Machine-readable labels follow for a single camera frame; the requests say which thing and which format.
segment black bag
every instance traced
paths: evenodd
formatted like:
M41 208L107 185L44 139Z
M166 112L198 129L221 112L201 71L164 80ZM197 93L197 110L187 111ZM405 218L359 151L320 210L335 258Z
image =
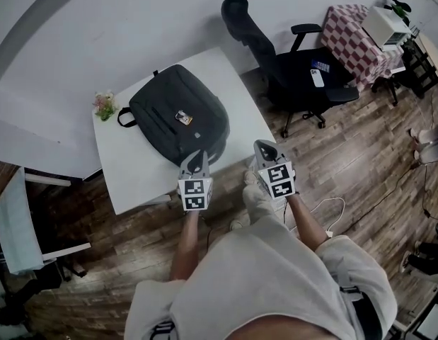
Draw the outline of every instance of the black bag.
M134 121L120 122L131 112ZM180 166L198 149L214 163L225 150L228 115L219 99L192 73L173 65L145 84L118 114L126 128L138 125L148 141L165 158Z

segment white cable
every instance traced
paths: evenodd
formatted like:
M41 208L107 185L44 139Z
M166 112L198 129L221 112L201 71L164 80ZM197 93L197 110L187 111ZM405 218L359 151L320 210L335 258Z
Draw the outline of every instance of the white cable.
M312 210L310 210L310 213L312 213L312 212L314 212L316 209L318 209L319 208L319 206L322 204L322 203L324 203L325 201L327 201L327 200L336 200L336 199L339 199L339 200L341 200L342 202L343 202L343 208L342 208L342 210L341 210L341 214L340 214L340 216L338 217L338 219L336 220L336 221L334 221L331 225L329 225L329 228L327 229L327 232L329 232L331 229L332 229L332 227L335 225L335 224L337 224L339 221L340 221L340 219L341 219L341 217L343 216L343 213L345 212L345 207L346 207L346 202L345 202L345 200L343 199L343 198L339 198L339 197L337 197L337 198L327 198L327 199L323 199L315 208L313 208ZM290 232L292 232L293 230L295 230L297 228L297 225L296 226L294 226L292 229L290 229L289 231Z

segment microwave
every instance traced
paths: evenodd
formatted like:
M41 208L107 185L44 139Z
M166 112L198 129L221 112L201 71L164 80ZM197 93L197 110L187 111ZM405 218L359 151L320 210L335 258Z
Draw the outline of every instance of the microwave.
M395 11L376 6L369 9L362 27L383 52L395 50L412 35Z

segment black office chair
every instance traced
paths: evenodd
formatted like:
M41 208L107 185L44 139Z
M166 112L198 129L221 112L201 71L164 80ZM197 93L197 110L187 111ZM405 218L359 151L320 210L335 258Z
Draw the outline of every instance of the black office chair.
M267 76L267 97L273 104L289 112L287 124L282 131L283 137L288 135L288 125L294 112L308 111L303 119L316 116L320 120L319 128L324 128L322 113L330 107L359 98L356 88L344 87L354 77L326 47L298 50L305 34L322 31L319 25L301 24L291 27L291 32L297 35L291 52L276 55L272 43L248 15L247 0L225 0L221 6L221 15L231 36L250 48ZM329 73L321 71L324 81L322 88L315 87L310 73L314 60L330 65Z

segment red and white checkered cloth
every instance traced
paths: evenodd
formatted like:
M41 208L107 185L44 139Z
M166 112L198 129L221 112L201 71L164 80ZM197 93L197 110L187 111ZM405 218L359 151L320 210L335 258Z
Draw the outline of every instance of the red and white checkered cloth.
M401 47L382 52L362 28L368 14L363 5L334 5L328 10L321 42L331 50L355 77L352 85L362 91L377 77L390 78L391 69L400 66Z

